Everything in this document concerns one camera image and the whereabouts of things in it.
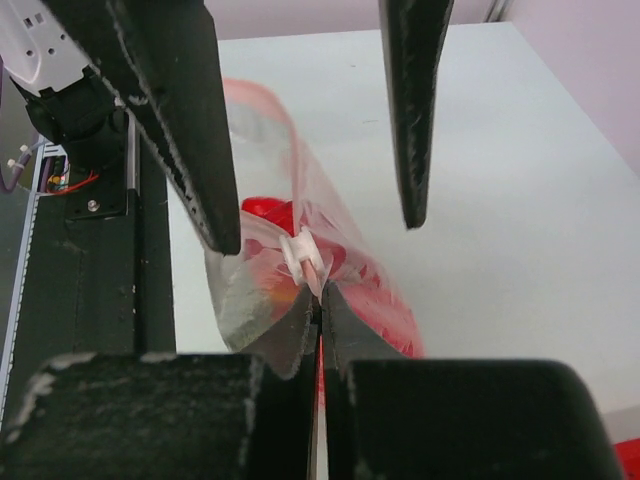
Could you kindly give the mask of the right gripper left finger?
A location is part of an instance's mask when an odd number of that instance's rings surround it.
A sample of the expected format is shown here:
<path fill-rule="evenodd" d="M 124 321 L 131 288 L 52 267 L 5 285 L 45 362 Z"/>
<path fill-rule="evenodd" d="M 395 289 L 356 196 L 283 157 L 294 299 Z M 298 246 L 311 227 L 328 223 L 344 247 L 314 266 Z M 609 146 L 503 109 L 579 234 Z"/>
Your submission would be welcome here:
<path fill-rule="evenodd" d="M 318 302 L 235 354 L 60 355 L 1 437 L 5 479 L 311 479 Z"/>

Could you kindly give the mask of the clear pink-dotted zip bag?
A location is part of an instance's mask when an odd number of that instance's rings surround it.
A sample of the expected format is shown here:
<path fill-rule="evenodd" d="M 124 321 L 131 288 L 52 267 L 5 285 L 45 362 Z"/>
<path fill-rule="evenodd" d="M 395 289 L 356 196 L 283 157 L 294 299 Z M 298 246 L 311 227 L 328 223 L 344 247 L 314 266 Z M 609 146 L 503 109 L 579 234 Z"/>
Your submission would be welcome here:
<path fill-rule="evenodd" d="M 266 87 L 226 79 L 241 250 L 206 256 L 248 479 L 416 479 L 413 312 Z"/>

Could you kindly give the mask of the green toy melon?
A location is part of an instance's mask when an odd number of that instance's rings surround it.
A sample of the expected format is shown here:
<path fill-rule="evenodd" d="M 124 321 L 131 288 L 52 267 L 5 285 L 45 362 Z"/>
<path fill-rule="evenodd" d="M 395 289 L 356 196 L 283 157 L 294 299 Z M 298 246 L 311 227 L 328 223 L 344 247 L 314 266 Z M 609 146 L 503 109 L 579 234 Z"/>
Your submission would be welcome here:
<path fill-rule="evenodd" d="M 281 315 L 278 286 L 283 278 L 253 261 L 243 262 L 230 276 L 216 313 L 221 336 L 238 352 L 265 333 Z"/>

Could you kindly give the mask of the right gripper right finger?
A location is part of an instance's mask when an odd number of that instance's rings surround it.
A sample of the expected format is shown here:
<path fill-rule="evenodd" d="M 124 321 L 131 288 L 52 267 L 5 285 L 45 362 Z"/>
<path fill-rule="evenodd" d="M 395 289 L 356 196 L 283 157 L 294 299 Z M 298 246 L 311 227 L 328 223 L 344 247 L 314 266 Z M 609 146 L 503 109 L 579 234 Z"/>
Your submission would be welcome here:
<path fill-rule="evenodd" d="M 412 359 L 329 284 L 321 332 L 332 479 L 621 479 L 596 405 L 568 365 Z"/>

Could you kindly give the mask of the red toy apple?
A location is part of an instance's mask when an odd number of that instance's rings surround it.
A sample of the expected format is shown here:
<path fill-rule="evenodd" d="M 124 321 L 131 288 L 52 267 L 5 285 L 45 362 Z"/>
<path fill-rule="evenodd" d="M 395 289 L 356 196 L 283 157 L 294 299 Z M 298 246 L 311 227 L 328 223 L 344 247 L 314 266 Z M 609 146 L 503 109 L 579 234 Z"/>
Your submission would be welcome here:
<path fill-rule="evenodd" d="M 345 233 L 352 221 L 338 224 L 315 208 L 297 219 L 293 201 L 264 196 L 243 200 L 241 213 L 243 262 L 253 261 L 283 278 L 277 314 L 284 313 L 302 287 L 320 297 L 333 281 L 356 315 L 396 350 L 413 358 L 425 354 L 414 315 L 397 285 L 364 251 L 360 234 Z"/>

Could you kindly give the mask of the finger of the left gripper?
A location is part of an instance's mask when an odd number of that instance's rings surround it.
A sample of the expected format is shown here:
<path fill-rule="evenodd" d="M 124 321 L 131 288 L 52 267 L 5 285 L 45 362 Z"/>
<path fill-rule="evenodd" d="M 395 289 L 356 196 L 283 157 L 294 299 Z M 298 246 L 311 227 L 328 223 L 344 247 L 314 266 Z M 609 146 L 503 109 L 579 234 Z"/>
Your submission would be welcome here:
<path fill-rule="evenodd" d="M 134 117 L 204 244 L 238 254 L 238 193 L 215 24 L 205 3 L 45 5 Z"/>
<path fill-rule="evenodd" d="M 438 67 L 453 5 L 378 3 L 396 179 L 409 230 L 427 217 Z"/>

